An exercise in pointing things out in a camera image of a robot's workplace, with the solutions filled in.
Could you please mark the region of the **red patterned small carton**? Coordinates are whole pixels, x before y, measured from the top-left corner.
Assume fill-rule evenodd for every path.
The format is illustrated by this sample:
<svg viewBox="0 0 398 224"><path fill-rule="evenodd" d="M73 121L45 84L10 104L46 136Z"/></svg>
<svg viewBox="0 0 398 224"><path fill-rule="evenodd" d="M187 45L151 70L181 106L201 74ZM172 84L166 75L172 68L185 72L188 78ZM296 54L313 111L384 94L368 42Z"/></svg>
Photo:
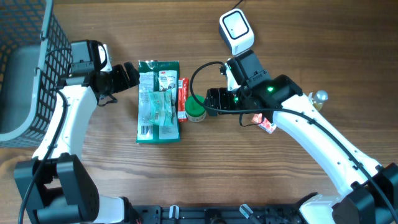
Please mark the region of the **red patterned small carton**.
<svg viewBox="0 0 398 224"><path fill-rule="evenodd" d="M255 114L251 121L269 134L272 134L277 128L276 124L270 122L262 114Z"/></svg>

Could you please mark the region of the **yellow dish soap bottle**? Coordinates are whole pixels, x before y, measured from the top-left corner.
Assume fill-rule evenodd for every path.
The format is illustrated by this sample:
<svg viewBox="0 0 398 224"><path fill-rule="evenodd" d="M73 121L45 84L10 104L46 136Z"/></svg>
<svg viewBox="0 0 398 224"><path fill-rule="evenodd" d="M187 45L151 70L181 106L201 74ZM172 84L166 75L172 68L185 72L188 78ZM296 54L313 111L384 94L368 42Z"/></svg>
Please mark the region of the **yellow dish soap bottle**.
<svg viewBox="0 0 398 224"><path fill-rule="evenodd" d="M317 111L320 111L324 103L328 100L328 93L325 90L318 90L316 93L311 92L308 100Z"/></svg>

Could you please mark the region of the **green sponge package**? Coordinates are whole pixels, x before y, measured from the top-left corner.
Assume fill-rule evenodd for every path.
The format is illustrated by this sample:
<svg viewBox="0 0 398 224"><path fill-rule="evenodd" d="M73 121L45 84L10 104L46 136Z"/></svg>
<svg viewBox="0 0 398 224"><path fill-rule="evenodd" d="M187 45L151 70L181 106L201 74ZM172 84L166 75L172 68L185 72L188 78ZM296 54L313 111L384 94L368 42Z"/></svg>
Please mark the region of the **green sponge package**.
<svg viewBox="0 0 398 224"><path fill-rule="evenodd" d="M140 61L139 96L136 142L139 144L164 144L180 140L180 128L177 118L177 97L179 79L178 61ZM172 92L172 110L174 124L158 126L148 122L150 114L149 92Z"/></svg>

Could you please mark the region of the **green lidded jar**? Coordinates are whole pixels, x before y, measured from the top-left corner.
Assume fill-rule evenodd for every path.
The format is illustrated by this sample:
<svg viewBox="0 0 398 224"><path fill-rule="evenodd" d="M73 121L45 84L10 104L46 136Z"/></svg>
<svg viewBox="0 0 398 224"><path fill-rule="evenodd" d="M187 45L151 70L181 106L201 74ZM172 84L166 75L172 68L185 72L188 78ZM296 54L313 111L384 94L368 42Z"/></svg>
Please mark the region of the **green lidded jar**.
<svg viewBox="0 0 398 224"><path fill-rule="evenodd" d="M189 96L185 102L185 111L187 119L191 122L201 122L206 117L206 110L202 107L193 96Z"/></svg>

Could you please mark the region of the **red stick packet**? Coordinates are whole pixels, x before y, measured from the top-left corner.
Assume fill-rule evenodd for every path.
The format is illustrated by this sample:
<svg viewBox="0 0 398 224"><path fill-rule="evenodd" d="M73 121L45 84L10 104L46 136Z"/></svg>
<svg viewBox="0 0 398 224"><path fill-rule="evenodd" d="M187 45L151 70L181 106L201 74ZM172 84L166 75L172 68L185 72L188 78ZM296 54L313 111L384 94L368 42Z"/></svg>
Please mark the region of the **red stick packet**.
<svg viewBox="0 0 398 224"><path fill-rule="evenodd" d="M187 115L185 111L185 103L188 96L188 83L187 78L180 78L178 80L178 111L177 118L179 122L187 122Z"/></svg>

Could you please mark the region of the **teal wipes packet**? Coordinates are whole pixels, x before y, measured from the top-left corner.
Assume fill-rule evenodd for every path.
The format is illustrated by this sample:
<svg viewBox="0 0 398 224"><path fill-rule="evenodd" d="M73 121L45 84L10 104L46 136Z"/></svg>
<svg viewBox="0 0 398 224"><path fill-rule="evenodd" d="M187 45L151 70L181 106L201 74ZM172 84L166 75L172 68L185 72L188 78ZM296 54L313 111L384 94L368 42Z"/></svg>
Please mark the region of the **teal wipes packet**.
<svg viewBox="0 0 398 224"><path fill-rule="evenodd" d="M174 122L172 110L172 92L149 92L150 114L148 122L158 126L172 126Z"/></svg>

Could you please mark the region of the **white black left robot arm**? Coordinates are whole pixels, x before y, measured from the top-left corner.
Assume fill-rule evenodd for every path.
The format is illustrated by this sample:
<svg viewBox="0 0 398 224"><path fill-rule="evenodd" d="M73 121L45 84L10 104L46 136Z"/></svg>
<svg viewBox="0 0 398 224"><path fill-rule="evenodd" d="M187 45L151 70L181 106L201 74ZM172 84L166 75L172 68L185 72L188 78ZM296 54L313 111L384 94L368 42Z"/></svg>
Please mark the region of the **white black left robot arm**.
<svg viewBox="0 0 398 224"><path fill-rule="evenodd" d="M107 47L97 40L72 42L72 62L58 83L49 128L29 161L18 162L14 180L22 198L18 223L140 223L126 197L100 195L81 163L89 120L100 100L117 103L115 93L139 84L132 63L111 66Z"/></svg>

